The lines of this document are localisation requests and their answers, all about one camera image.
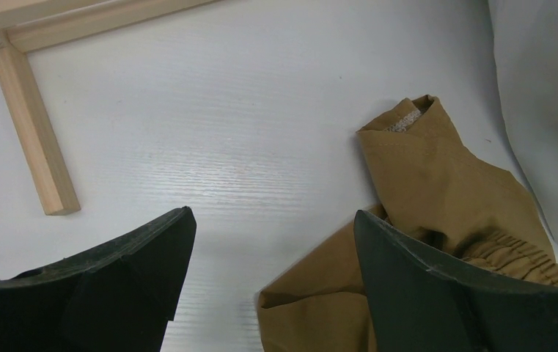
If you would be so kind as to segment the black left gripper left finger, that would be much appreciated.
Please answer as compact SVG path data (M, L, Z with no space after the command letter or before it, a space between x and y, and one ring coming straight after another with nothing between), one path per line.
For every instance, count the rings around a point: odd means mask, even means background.
M0 279L0 351L159 351L197 229L188 207Z

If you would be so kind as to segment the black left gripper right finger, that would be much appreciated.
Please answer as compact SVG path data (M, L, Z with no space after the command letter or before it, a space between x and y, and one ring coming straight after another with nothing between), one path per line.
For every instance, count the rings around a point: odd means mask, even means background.
M558 351L558 287L477 268L365 210L353 231L380 351Z

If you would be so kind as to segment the khaki brown shorts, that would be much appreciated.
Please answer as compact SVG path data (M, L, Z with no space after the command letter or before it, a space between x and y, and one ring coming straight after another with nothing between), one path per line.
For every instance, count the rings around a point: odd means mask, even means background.
M477 268L558 287L558 263L529 192L463 145L438 98L404 99L357 136L379 200L366 211ZM260 292L265 351L380 351L353 226L354 219Z

